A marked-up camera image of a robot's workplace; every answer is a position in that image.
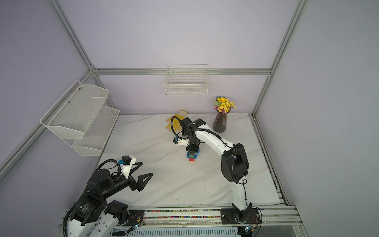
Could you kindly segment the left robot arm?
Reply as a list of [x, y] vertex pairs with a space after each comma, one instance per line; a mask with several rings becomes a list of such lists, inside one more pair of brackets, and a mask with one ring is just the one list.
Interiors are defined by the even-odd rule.
[[142, 166], [134, 156], [100, 163], [81, 194], [63, 220], [64, 237], [109, 237], [117, 226], [127, 226], [124, 235], [142, 226], [144, 211], [129, 210], [128, 205], [107, 199], [125, 188], [143, 191], [153, 173], [132, 177]]

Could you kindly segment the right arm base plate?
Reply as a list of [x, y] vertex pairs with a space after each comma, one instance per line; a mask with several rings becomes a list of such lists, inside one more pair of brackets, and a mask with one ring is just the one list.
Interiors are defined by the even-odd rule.
[[243, 211], [233, 208], [222, 208], [222, 224], [260, 224], [261, 218], [256, 208], [247, 208]]

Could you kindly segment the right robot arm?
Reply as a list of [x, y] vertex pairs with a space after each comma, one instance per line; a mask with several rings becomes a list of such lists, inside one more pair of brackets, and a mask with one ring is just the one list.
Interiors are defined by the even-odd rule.
[[252, 224], [255, 227], [260, 225], [261, 210], [247, 200], [245, 185], [250, 165], [244, 146], [222, 138], [202, 119], [191, 121], [189, 118], [172, 116], [170, 128], [175, 136], [174, 144], [186, 147], [190, 161], [197, 159], [203, 143], [220, 157], [221, 173], [230, 182], [233, 195], [232, 207], [220, 209], [222, 224]]

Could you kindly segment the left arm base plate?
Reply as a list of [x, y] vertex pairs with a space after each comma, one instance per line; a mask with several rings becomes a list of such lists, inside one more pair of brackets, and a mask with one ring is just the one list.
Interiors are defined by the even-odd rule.
[[124, 226], [136, 226], [144, 220], [145, 211], [141, 209], [130, 209]]

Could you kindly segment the light blue lego brick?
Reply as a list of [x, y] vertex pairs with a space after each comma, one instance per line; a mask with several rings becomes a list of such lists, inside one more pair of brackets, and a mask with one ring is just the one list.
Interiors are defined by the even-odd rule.
[[190, 152], [187, 152], [187, 158], [189, 159], [197, 159], [197, 156], [200, 154], [200, 150], [197, 151], [197, 153], [190, 153]]

